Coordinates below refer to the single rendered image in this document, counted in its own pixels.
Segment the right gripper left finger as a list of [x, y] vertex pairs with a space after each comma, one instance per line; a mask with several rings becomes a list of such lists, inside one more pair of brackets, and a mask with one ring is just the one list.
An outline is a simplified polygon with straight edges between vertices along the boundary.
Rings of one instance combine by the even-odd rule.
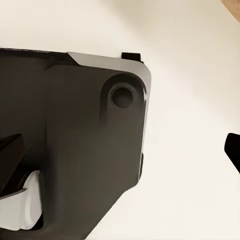
[[0, 193], [26, 153], [22, 133], [0, 138]]

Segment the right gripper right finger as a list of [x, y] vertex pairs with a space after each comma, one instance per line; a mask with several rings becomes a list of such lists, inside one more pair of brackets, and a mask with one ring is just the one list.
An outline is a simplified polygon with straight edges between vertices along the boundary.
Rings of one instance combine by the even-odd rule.
[[229, 133], [227, 135], [224, 151], [240, 173], [240, 135]]

